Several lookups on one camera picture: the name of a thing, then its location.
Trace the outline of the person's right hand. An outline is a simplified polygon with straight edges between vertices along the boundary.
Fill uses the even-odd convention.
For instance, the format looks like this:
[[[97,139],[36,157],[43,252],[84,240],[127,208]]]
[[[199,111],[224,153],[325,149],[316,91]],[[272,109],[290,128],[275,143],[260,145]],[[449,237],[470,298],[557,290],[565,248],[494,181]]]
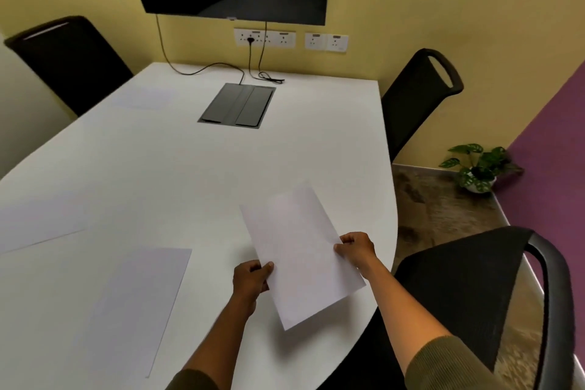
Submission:
[[[365,232],[348,232],[341,235],[340,242],[337,244],[351,244],[352,257],[351,260],[346,260],[354,266],[361,274],[361,276],[370,280],[373,272],[380,263],[374,248],[373,242]]]

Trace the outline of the person's left hand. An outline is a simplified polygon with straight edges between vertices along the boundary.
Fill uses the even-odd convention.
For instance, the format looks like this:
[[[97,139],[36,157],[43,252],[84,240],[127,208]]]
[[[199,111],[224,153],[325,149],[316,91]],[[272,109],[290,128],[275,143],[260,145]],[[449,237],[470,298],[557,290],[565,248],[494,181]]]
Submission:
[[[257,298],[262,293],[270,290],[267,283],[269,277],[267,279],[256,279],[256,269],[262,266],[259,260],[250,260],[239,264],[233,271],[232,294],[246,308],[247,317],[254,313]]]

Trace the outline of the white paper sheet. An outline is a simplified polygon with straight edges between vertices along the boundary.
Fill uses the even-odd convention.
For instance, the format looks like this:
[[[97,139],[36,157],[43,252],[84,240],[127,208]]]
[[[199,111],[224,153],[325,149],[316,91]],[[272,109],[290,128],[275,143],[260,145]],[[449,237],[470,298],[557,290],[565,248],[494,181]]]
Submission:
[[[121,263],[80,342],[83,360],[98,378],[150,377],[191,253],[140,248]]]
[[[130,86],[113,93],[111,104],[135,110],[162,110],[177,97],[177,92],[150,86]]]
[[[59,193],[0,206],[0,255],[86,230],[89,214],[80,193]]]
[[[240,211],[284,330],[365,287],[359,271],[334,251],[341,242],[308,182]]]

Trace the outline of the person's left forearm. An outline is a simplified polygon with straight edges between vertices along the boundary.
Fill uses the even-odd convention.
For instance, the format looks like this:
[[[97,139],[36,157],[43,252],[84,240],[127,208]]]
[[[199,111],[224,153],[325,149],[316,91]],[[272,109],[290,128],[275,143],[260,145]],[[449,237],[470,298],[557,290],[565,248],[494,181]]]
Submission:
[[[165,390],[231,390],[245,326],[255,308],[255,300],[233,295]]]

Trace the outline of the person's right forearm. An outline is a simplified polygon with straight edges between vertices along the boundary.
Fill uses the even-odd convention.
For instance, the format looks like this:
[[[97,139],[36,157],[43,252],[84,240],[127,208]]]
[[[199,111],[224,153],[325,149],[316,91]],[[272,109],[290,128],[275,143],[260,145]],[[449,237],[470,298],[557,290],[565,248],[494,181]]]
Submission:
[[[506,390],[376,257],[360,271],[370,283],[406,390]]]

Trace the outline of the black mesh office chair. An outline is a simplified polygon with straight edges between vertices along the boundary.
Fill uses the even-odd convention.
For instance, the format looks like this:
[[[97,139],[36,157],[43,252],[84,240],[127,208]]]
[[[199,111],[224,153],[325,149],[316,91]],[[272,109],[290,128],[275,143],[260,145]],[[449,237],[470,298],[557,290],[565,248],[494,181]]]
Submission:
[[[133,73],[93,24],[68,16],[4,40],[76,116],[82,116]]]
[[[575,344],[570,272],[560,251],[535,231],[506,226],[458,239],[406,257],[391,274],[493,373],[525,251],[537,258],[544,278],[534,389],[570,390]],[[359,340],[318,390],[406,390],[378,305]]]
[[[442,53],[416,51],[381,98],[391,162],[442,101],[463,90],[458,71]]]

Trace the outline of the white plant pot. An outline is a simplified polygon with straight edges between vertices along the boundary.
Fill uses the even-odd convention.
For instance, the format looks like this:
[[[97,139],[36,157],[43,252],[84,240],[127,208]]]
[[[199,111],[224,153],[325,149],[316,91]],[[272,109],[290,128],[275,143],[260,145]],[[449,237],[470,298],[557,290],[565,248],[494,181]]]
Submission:
[[[490,193],[497,178],[491,180],[482,180],[477,178],[468,178],[464,182],[464,188],[471,193],[484,194]]]

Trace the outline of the green potted plant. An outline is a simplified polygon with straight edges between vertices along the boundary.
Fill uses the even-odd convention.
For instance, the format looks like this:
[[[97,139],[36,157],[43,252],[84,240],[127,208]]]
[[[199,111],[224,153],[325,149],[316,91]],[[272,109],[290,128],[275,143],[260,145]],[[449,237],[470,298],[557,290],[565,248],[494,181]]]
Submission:
[[[448,150],[454,157],[444,160],[439,167],[443,169],[457,168],[457,184],[464,188],[468,178],[491,180],[510,174],[523,175],[525,170],[512,161],[504,147],[495,147],[486,151],[479,144],[463,144]]]

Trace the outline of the white wall socket panel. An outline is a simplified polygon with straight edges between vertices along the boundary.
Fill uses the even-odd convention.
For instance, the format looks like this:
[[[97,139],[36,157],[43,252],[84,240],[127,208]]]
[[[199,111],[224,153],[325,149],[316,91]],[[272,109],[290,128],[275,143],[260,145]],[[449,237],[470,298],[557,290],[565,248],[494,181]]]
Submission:
[[[289,31],[250,30],[234,28],[237,46],[273,47],[292,49],[296,47],[296,33]]]

